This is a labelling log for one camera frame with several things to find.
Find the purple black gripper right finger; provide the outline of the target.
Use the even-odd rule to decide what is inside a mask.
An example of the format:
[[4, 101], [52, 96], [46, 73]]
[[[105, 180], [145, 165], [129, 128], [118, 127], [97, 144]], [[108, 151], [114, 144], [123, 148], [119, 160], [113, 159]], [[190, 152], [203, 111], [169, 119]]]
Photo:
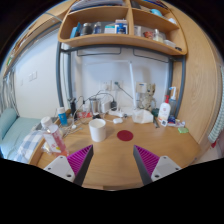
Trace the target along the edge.
[[174, 172], [181, 170], [168, 156], [157, 156], [154, 153], [135, 145], [133, 155], [143, 182], [148, 185]]

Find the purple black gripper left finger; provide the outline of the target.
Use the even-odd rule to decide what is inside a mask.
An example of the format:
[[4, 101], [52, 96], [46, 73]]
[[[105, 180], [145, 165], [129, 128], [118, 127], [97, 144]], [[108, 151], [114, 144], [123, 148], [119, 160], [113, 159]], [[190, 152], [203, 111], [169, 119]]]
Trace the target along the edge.
[[93, 146], [89, 145], [74, 152], [68, 157], [58, 156], [46, 166], [44, 170], [81, 186], [85, 179], [92, 156]]

